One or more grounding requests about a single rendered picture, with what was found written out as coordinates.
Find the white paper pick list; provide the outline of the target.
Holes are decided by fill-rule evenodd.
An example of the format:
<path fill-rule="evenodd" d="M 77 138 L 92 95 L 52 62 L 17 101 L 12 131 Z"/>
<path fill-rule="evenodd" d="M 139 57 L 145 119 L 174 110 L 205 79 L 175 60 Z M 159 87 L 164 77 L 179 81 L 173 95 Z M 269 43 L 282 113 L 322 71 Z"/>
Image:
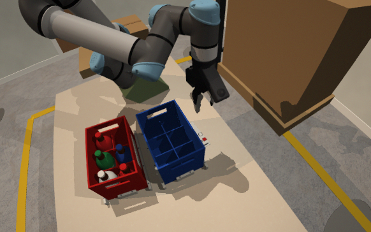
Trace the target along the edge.
<path fill-rule="evenodd" d="M 190 124 L 192 125 L 193 129 L 195 130 L 196 134 L 198 135 L 198 137 L 200 138 L 200 140 L 202 141 L 202 143 L 204 144 L 204 146 L 206 147 L 206 146 L 210 145 L 210 142 L 205 138 L 205 136 L 196 127 L 196 125 L 193 122 L 190 122 Z"/>

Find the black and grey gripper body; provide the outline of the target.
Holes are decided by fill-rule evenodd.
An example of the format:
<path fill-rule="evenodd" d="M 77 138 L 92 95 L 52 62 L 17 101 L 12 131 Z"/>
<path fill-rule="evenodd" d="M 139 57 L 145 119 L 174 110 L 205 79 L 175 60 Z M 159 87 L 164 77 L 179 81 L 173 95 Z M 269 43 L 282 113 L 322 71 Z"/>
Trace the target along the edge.
<path fill-rule="evenodd" d="M 192 66 L 185 69 L 186 82 L 193 88 L 199 86 L 199 91 L 205 93 L 208 91 L 200 72 L 198 71 L 201 66 L 211 66 L 216 62 L 216 58 L 209 62 L 200 62 L 192 57 Z M 196 65 L 197 64 L 197 65 Z"/>

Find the red plastic bottle crate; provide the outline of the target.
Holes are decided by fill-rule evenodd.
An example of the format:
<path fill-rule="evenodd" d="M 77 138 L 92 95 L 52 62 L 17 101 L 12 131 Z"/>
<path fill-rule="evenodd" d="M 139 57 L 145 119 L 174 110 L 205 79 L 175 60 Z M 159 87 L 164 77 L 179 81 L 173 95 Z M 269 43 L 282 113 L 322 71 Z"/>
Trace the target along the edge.
<path fill-rule="evenodd" d="M 101 134 L 108 135 L 112 139 L 113 149 L 107 150 L 105 152 L 110 153 L 114 157 L 116 163 L 115 167 L 109 168 L 104 171 L 113 171 L 118 177 L 99 183 L 98 172 L 101 169 L 97 166 L 96 156 L 94 155 L 95 151 L 99 150 L 96 146 L 97 139 L 95 137 L 95 134 L 99 132 L 98 131 L 99 129 L 103 129 L 104 127 L 108 127 L 114 124 L 118 124 L 118 127 L 103 131 L 101 132 Z M 124 124 L 123 122 L 113 122 L 97 127 L 85 137 L 88 188 L 96 192 L 97 194 L 101 195 L 102 197 L 106 198 L 107 200 L 118 198 L 117 195 L 123 194 L 125 192 L 133 190 L 139 191 L 148 187 L 143 166 L 140 161 L 135 136 L 131 128 L 129 129 L 128 127 L 130 127 L 128 123 Z M 128 173 L 123 176 L 119 175 L 120 163 L 115 157 L 116 153 L 115 147 L 117 144 L 130 147 L 133 161 L 125 164 L 133 164 L 135 167 L 134 172 Z M 127 179 L 128 181 L 126 182 L 123 181 Z M 119 182 L 119 184 L 110 187 L 105 187 L 117 182 Z"/>

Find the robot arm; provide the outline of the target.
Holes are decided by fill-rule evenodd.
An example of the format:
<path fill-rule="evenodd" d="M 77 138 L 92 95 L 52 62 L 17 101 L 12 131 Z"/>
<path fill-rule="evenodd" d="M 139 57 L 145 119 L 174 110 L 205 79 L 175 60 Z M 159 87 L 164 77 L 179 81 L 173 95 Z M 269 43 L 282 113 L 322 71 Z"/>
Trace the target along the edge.
<path fill-rule="evenodd" d="M 221 20 L 214 0 L 194 0 L 189 7 L 155 5 L 149 12 L 146 40 L 110 22 L 92 0 L 18 0 L 18 5 L 27 25 L 39 35 L 94 51 L 90 69 L 122 89 L 130 88 L 136 77 L 158 81 L 179 34 L 190 36 L 195 60 L 217 57 Z M 67 9 L 74 15 L 64 12 Z M 198 71 L 214 103 L 229 97 L 214 64 Z"/>

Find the dark blue bottle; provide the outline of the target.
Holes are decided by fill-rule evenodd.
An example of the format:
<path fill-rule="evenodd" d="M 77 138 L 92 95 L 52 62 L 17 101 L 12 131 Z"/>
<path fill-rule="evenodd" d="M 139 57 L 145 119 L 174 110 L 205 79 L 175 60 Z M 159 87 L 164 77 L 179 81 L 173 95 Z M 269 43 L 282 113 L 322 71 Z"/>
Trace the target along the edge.
<path fill-rule="evenodd" d="M 120 164 L 133 161 L 129 147 L 117 144 L 115 148 L 116 148 L 115 156 L 118 162 L 120 162 Z"/>

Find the green bottle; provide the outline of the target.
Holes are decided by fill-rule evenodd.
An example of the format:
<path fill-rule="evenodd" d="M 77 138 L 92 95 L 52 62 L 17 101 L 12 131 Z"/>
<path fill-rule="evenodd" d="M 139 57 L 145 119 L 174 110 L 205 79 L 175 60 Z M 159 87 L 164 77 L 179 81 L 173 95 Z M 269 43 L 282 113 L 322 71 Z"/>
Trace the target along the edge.
<path fill-rule="evenodd" d="M 95 151 L 96 164 L 102 170 L 107 170 L 116 166 L 114 157 L 108 152 Z"/>

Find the blue crate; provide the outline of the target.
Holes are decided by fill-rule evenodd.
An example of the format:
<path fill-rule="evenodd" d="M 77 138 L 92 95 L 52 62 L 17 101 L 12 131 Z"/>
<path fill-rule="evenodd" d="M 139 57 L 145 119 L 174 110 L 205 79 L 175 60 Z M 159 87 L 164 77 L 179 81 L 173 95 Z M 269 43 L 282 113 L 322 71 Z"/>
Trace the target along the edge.
<path fill-rule="evenodd" d="M 147 118 L 165 108 L 167 112 Z M 139 125 L 165 185 L 204 166 L 205 146 L 179 106 L 153 110 Z"/>

